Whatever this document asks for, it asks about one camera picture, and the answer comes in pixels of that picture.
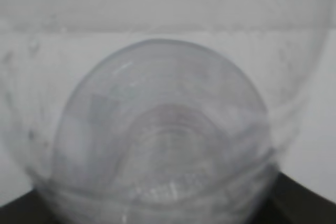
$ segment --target white wall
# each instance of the white wall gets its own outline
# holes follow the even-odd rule
[[[312,89],[302,134],[284,172],[336,202],[336,31],[332,32]],[[0,206],[31,189],[27,178],[0,145]]]
[[[0,144],[0,206],[23,195],[30,189],[31,186],[27,177]]]

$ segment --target glass jar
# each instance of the glass jar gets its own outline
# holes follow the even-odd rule
[[[0,132],[75,224],[244,223],[332,0],[0,0]]]

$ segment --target clear plastic bottle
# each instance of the clear plastic bottle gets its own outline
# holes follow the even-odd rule
[[[241,224],[296,135],[331,0],[0,0],[0,132],[74,224]]]

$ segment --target water droplet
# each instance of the water droplet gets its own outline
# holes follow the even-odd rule
[[[28,139],[30,141],[33,141],[33,140],[35,140],[35,137],[36,137],[35,132],[33,130],[29,130],[29,132],[28,132]]]
[[[12,51],[9,51],[9,52],[5,53],[5,55],[3,56],[2,63],[7,65],[7,64],[11,63],[13,58],[14,58],[14,53]]]
[[[28,50],[31,56],[35,56],[40,50],[40,43],[36,37],[33,37],[28,42]]]

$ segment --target dark surface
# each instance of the dark surface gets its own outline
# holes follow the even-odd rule
[[[0,224],[26,223],[60,224],[35,191],[0,208]],[[336,205],[280,175],[251,224],[336,224]]]

